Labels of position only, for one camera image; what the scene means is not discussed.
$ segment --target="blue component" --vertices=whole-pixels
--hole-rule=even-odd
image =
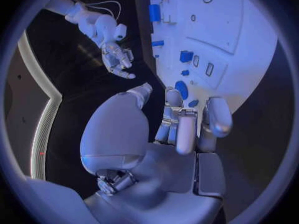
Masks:
[[[189,70],[184,70],[181,72],[183,76],[188,76],[190,74]]]
[[[183,100],[188,98],[188,87],[184,81],[177,81],[174,88],[181,93]]]
[[[181,51],[179,60],[181,62],[188,62],[192,61],[193,59],[193,52],[192,51]]]
[[[164,41],[161,40],[161,41],[153,41],[151,43],[152,46],[163,46],[164,45]]]
[[[193,100],[193,101],[191,101],[191,102],[188,104],[188,106],[189,106],[190,108],[194,108],[195,106],[198,105],[198,103],[199,103],[198,100]]]
[[[149,5],[149,20],[153,21],[160,21],[160,6],[158,4]]]

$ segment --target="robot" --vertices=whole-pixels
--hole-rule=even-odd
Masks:
[[[132,66],[130,51],[116,43],[126,36],[125,25],[72,0],[52,0],[46,8],[77,24],[102,49],[109,72],[135,77],[123,71]],[[99,191],[85,203],[104,223],[211,223],[225,194],[215,150],[216,139],[232,128],[229,107],[221,97],[207,100],[198,137],[197,109],[185,108],[180,91],[167,87],[162,122],[150,143],[142,108],[151,93],[148,83],[118,93],[91,116],[80,155],[84,168],[97,176]]]

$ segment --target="curved edge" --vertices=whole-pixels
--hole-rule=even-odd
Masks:
[[[26,68],[40,88],[49,96],[37,128],[35,130],[30,158],[30,174],[34,179],[45,180],[45,161],[47,144],[51,128],[58,108],[62,102],[62,94],[51,83],[39,65],[28,41],[26,31],[18,42],[18,48]]]

